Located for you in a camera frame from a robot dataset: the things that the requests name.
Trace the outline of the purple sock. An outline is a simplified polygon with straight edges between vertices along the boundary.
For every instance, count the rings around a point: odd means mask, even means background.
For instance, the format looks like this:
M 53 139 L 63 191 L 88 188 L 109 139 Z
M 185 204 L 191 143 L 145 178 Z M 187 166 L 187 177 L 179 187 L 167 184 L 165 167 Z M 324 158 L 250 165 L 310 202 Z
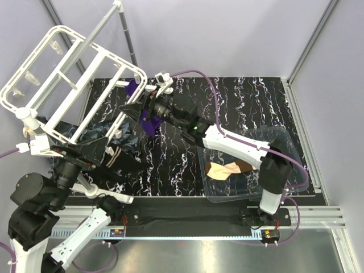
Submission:
M 131 97 L 134 94 L 137 86 L 138 84 L 136 83 L 136 81 L 131 80 L 128 86 L 125 87 L 125 91 L 129 97 Z M 147 118 L 147 110 L 143 110 L 142 115 L 139 119 L 139 123 L 142 125 L 143 131 L 148 136 L 152 137 L 155 135 L 156 129 L 163 123 L 163 120 L 156 116 L 151 117 L 150 119 L 146 118 Z

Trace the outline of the brown striped sock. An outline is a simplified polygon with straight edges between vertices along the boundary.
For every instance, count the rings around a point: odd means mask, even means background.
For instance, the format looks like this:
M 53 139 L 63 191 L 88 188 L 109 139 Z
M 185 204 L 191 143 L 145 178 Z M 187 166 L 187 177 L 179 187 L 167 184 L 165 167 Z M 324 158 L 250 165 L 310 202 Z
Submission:
M 256 170 L 254 166 L 241 159 L 225 165 L 214 162 L 207 162 L 204 165 L 204 173 L 207 177 L 221 181 L 226 180 L 232 174 L 240 174 L 254 170 Z

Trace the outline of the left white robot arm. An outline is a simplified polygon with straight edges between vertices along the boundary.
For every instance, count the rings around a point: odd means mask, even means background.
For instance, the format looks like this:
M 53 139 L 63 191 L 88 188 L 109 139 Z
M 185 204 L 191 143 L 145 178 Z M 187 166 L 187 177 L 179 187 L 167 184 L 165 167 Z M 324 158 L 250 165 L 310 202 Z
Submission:
M 81 171 L 101 165 L 108 142 L 107 137 L 101 137 L 79 144 L 56 145 L 43 134 L 35 136 L 29 144 L 20 145 L 21 151 L 58 157 L 59 162 L 50 178 L 34 172 L 24 175 L 10 196 L 18 206 L 8 224 L 11 272 L 66 272 L 100 230 L 122 221 L 123 204 L 112 195 L 99 193 L 96 207 L 84 222 L 64 242 L 46 251 L 52 229 L 60 219 L 55 212 L 65 208 Z

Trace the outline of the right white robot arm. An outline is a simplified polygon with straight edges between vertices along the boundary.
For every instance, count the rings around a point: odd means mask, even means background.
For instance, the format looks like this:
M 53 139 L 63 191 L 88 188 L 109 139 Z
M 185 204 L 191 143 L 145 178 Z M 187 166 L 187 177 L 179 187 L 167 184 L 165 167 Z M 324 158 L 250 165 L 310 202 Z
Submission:
M 186 95 L 147 94 L 120 109 L 141 123 L 145 133 L 154 133 L 152 126 L 155 122 L 166 122 L 180 129 L 181 137 L 188 144 L 224 152 L 255 167 L 259 171 L 258 183 L 263 189 L 259 221 L 268 226 L 278 220 L 284 186 L 293 170 L 287 156 L 281 153 L 280 142 L 258 141 L 223 130 L 217 122 L 200 116 L 197 105 Z

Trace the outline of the dark leaf patterned cloth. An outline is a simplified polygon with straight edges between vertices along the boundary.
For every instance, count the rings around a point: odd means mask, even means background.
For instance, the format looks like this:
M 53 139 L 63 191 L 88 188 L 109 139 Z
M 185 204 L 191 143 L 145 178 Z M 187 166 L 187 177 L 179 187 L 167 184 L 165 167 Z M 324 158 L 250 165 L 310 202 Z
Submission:
M 88 125 L 79 136 L 78 141 L 82 143 L 105 136 L 113 122 L 114 119 L 108 119 Z M 71 139 L 77 129 L 77 125 L 63 121 L 55 127 L 55 131 L 68 139 Z M 108 147 L 112 151 L 105 154 L 102 161 L 104 166 L 111 168 L 124 160 L 130 163 L 135 161 L 134 156 L 140 151 L 140 138 L 134 135 L 131 125 L 124 121 L 109 142 Z

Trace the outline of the black marbled mat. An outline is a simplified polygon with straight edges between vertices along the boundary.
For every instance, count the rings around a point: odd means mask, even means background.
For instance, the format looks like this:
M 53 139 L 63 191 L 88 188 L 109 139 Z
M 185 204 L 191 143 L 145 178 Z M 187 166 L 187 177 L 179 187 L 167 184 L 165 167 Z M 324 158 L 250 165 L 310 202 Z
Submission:
M 175 92 L 191 96 L 204 118 L 218 119 L 229 131 L 258 129 L 262 126 L 285 128 L 296 144 L 302 168 L 295 168 L 290 185 L 304 181 L 308 170 L 281 79 L 278 77 L 179 77 L 174 80 Z M 187 144 L 176 128 L 162 124 L 153 137 L 140 126 L 132 125 L 140 138 L 140 151 L 134 158 L 145 169 L 129 174 L 121 182 L 108 182 L 94 172 L 85 178 L 102 189 L 133 196 L 204 195 L 197 147 Z

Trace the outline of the clear plastic bin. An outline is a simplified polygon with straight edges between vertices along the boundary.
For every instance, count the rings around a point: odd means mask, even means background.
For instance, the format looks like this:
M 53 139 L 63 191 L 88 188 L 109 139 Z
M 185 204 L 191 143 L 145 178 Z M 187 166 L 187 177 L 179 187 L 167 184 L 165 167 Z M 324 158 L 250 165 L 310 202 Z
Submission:
M 280 152 L 301 163 L 296 144 L 289 132 L 280 126 L 262 126 L 258 129 L 237 130 L 235 132 L 247 138 L 272 143 L 278 140 L 283 144 Z M 201 180 L 204 186 L 204 194 L 211 202 L 227 202 L 249 199 L 259 201 L 263 192 L 259 185 L 259 171 L 251 170 L 244 173 L 233 173 L 225 180 L 216 180 L 205 174 L 205 165 L 217 163 L 227 165 L 234 163 L 238 158 L 221 151 L 198 148 L 200 162 Z

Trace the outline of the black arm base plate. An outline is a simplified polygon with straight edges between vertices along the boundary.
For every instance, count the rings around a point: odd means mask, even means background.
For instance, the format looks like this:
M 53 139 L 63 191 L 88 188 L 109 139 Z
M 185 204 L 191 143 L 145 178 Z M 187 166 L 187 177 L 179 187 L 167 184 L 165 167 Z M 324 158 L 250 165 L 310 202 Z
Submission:
M 136 197 L 125 205 L 126 238 L 242 237 L 261 226 L 258 204 L 205 197 Z

